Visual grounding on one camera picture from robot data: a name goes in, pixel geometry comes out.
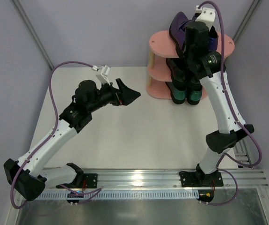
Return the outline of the green metallic shoe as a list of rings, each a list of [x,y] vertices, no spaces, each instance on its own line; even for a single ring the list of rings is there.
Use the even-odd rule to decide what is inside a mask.
[[[193,90],[191,88],[187,88],[187,96],[186,100],[190,105],[197,105],[202,98],[202,87]]]
[[[177,88],[172,82],[165,82],[166,86],[170,90],[170,96],[173,103],[180,105],[185,102],[187,89],[184,88]]]

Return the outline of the black glossy shoe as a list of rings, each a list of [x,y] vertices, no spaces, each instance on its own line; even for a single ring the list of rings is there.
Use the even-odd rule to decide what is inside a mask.
[[[170,77],[173,85],[178,90],[186,89],[186,76],[184,62],[179,58],[166,58],[166,64],[170,70]]]
[[[188,71],[188,82],[187,86],[194,91],[202,90],[202,85],[200,81],[196,78],[195,74],[191,71]]]

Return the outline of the purple shoe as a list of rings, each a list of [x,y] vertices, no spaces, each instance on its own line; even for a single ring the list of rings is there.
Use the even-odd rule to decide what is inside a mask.
[[[185,25],[189,19],[183,12],[178,12],[169,27],[169,36],[176,46],[176,53],[180,59],[184,57]]]
[[[215,30],[214,26],[211,28],[207,27],[208,29],[208,48],[207,50],[210,52],[215,52],[218,48],[218,34]]]

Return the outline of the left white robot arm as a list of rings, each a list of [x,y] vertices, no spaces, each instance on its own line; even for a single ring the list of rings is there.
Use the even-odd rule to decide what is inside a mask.
[[[45,165],[92,120],[94,111],[107,104],[127,106],[140,97],[139,92],[128,88],[121,79],[117,79],[116,83],[117,88],[105,83],[98,89],[94,81],[82,81],[72,96],[72,102],[58,116],[50,133],[17,160],[8,159],[4,163],[8,183],[26,201],[35,200],[45,188],[82,186],[84,171],[74,163],[55,169],[45,169]]]

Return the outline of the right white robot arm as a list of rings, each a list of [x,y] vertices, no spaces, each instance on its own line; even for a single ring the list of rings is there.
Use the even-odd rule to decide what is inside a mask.
[[[254,132],[241,117],[227,82],[224,56],[209,51],[209,28],[203,22],[189,22],[185,27],[184,61],[208,94],[218,130],[206,135],[207,151],[194,172],[180,172],[182,186],[223,186],[218,166],[224,153]]]

